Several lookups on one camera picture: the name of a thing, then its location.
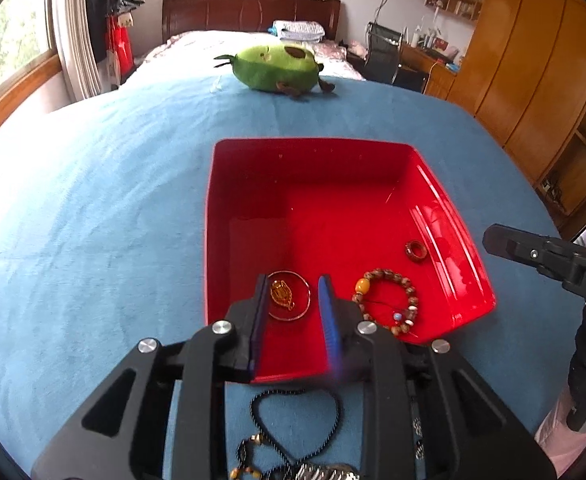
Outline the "gold pendant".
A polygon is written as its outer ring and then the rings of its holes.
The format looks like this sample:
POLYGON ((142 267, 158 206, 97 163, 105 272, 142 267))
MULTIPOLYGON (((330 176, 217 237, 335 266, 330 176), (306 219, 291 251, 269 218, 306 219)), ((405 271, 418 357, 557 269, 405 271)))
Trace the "gold pendant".
POLYGON ((273 280, 270 284, 270 297, 279 307, 291 311, 295 307, 291 287, 283 280, 273 280))

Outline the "silver bangle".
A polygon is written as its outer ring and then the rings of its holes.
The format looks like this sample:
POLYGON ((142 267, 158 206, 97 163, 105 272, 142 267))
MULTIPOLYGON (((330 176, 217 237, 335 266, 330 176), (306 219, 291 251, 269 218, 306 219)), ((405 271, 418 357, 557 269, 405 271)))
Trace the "silver bangle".
POLYGON ((303 318, 311 306, 311 287, 306 278, 291 270, 274 271, 267 275, 268 313, 278 322, 296 322, 303 318), (270 297, 270 284, 273 280, 283 280, 291 287, 295 307, 291 311, 277 306, 270 297))

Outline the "silver metal watch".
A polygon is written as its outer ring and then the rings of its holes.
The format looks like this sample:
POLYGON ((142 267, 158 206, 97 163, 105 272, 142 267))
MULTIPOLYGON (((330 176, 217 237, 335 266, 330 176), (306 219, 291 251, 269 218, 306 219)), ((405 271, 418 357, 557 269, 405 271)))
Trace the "silver metal watch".
POLYGON ((294 480, 359 480, 360 474, 347 464, 318 465, 301 464, 293 477, 294 480))

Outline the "red tin box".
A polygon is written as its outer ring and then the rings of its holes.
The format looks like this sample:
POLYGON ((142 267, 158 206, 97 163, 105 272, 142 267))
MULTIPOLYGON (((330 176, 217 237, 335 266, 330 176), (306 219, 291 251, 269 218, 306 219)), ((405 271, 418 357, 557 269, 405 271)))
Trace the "red tin box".
POLYGON ((227 139, 212 151, 205 207, 205 316, 252 296, 259 275, 291 270, 311 287, 296 322, 267 315, 255 382, 325 373, 318 281, 350 299, 358 281, 392 270, 409 287, 372 284, 364 307, 392 326, 418 303, 409 344, 425 344, 496 304, 457 209, 412 146, 347 139, 227 139))

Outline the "wooden wardrobe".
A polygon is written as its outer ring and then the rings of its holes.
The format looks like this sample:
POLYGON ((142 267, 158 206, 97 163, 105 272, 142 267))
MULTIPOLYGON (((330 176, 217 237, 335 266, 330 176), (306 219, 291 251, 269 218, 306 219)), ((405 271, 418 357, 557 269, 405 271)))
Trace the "wooden wardrobe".
POLYGON ((562 237, 586 228, 586 0, 484 0, 447 100, 510 156, 562 237))

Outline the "blue bed cover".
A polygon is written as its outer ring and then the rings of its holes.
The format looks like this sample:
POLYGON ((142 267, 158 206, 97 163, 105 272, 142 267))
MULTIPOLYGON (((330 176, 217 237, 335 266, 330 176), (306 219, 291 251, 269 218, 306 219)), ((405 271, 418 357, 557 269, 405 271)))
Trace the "blue bed cover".
POLYGON ((380 84, 302 102, 227 78, 133 84, 24 120, 0 133, 0 444, 19 474, 139 339, 201 324, 214 144, 296 134, 415 146, 474 238, 553 232, 467 112, 380 84))

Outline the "wooden desk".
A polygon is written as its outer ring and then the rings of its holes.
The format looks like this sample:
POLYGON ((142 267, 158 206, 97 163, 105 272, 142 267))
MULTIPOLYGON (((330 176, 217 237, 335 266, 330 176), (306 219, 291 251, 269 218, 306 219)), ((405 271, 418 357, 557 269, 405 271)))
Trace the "wooden desk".
POLYGON ((400 63, 425 75, 421 88, 423 94, 441 100, 448 99, 457 73, 443 60, 420 47, 403 44, 400 49, 400 63))

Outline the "black desk chair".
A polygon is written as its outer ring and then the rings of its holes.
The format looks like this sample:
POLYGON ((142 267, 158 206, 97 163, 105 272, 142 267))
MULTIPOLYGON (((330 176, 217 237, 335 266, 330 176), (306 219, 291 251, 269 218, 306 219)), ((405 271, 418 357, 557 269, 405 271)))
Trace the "black desk chair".
POLYGON ((366 25, 366 39, 368 54, 363 66, 363 77, 381 84, 393 84, 398 73, 404 35, 378 23, 369 22, 366 25))

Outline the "green avocado plush toy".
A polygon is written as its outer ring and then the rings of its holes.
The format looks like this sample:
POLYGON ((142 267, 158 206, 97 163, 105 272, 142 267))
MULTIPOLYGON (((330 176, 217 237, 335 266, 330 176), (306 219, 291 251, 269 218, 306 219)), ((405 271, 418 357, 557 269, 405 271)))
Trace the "green avocado plush toy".
POLYGON ((237 80, 246 87, 297 99, 319 87, 332 93, 335 84, 323 80, 323 65, 309 50, 294 44, 249 47, 237 54, 214 57, 216 68, 230 65, 237 80))

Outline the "folded patterned blanket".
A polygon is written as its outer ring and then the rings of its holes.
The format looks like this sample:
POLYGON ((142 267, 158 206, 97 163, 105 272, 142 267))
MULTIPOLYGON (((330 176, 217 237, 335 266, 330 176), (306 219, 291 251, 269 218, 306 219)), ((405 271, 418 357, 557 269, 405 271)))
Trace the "folded patterned blanket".
POLYGON ((283 21, 276 20, 271 27, 272 32, 282 41, 321 42, 325 37, 323 26, 314 21, 283 21))

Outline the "side window curtain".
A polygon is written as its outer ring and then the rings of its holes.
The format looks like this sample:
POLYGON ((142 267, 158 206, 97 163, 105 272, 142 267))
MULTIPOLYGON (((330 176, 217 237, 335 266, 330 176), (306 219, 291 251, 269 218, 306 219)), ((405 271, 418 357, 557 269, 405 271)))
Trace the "side window curtain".
POLYGON ((101 93, 98 63, 93 55, 86 0, 49 0, 54 40, 66 88, 74 101, 101 93))

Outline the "wooden headboard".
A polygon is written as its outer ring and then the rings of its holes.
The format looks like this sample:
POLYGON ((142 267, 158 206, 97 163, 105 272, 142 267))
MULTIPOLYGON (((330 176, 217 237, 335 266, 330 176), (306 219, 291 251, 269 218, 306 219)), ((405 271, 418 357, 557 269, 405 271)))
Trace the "wooden headboard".
POLYGON ((164 0, 162 38, 192 30, 266 32, 282 20, 317 22, 334 40, 341 8, 340 0, 164 0))

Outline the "coat rack with clothes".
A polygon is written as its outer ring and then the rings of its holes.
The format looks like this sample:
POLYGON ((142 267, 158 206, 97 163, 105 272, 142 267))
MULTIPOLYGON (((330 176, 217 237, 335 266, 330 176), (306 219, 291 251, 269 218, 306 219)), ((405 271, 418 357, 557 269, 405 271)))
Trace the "coat rack with clothes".
POLYGON ((84 0, 100 92, 118 89, 136 70, 129 29, 144 0, 84 0))

